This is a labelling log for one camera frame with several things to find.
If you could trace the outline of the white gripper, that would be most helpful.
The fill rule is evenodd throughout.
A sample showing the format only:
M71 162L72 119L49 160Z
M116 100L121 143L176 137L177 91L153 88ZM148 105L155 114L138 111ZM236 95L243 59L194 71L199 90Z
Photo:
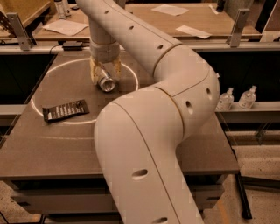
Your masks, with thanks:
M112 62L115 78L119 81L121 79L121 67L120 60L120 46L117 42L108 45L99 45L94 41L90 42L90 75L92 82L96 85L102 72L101 63Z

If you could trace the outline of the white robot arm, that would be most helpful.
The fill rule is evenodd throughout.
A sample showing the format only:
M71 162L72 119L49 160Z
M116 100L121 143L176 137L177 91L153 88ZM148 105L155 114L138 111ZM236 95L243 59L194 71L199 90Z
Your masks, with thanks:
M115 0L76 0L98 61L120 44L154 78L103 108L94 145L124 224L204 224L176 156L178 145L214 114L217 74L194 50Z

